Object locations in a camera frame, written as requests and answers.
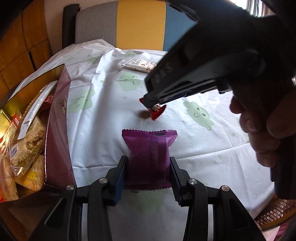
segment screw head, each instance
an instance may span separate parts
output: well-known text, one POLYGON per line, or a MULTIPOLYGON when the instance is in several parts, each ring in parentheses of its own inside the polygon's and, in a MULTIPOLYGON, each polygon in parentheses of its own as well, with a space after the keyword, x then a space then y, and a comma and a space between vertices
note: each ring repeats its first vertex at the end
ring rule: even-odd
POLYGON ((74 185, 73 184, 70 184, 70 185, 68 185, 67 187, 66 187, 66 190, 68 190, 68 191, 72 191, 73 189, 74 189, 74 185))
POLYGON ((99 183, 101 183, 101 184, 105 184, 106 182, 108 182, 108 179, 105 177, 102 177, 99 179, 99 183))
POLYGON ((191 184, 191 185, 194 185, 194 184, 197 184, 197 180, 194 179, 194 178, 191 178, 188 180, 188 183, 191 184))
POLYGON ((228 192, 230 190, 229 186, 222 186, 222 190, 224 192, 228 192))

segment fingernail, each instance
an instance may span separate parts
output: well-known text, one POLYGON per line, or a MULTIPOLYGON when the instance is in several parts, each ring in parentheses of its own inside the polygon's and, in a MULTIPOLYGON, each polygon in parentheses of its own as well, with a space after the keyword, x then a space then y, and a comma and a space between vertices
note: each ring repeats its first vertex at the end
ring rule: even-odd
POLYGON ((257 130, 257 128, 252 120, 247 120, 246 125, 247 125, 248 130, 251 132, 255 132, 257 130))
POLYGON ((272 159, 265 158, 264 159, 264 165, 266 167, 274 167, 275 166, 275 162, 272 159))
POLYGON ((267 139, 264 143, 264 147, 266 150, 275 150, 278 147, 278 144, 274 139, 267 139))

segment human hand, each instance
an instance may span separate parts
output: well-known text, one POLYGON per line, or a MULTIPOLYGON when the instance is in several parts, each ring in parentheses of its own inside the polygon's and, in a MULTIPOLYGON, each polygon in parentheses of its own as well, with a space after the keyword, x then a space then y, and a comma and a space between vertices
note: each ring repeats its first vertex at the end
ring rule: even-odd
POLYGON ((262 123, 256 113, 246 110, 235 96, 231 100, 230 110, 234 114, 241 114, 240 125, 249 134, 257 161, 265 167, 274 167, 275 151, 280 145, 280 139, 296 133, 296 90, 280 101, 266 123, 262 123))

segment purple snack package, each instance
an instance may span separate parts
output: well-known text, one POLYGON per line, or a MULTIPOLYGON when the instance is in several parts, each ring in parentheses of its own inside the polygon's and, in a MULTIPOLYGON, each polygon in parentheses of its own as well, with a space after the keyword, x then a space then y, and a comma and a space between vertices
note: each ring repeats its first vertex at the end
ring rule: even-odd
POLYGON ((127 162, 125 189, 155 190, 170 188, 170 154, 168 148, 176 131, 122 130, 131 151, 127 162))

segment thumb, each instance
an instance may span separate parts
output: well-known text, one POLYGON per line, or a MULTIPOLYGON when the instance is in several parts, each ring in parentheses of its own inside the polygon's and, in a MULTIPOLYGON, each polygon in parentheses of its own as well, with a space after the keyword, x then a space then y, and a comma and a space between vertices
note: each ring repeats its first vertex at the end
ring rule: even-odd
POLYGON ((285 138, 296 133, 296 90, 288 93, 267 120, 268 132, 275 138, 285 138))

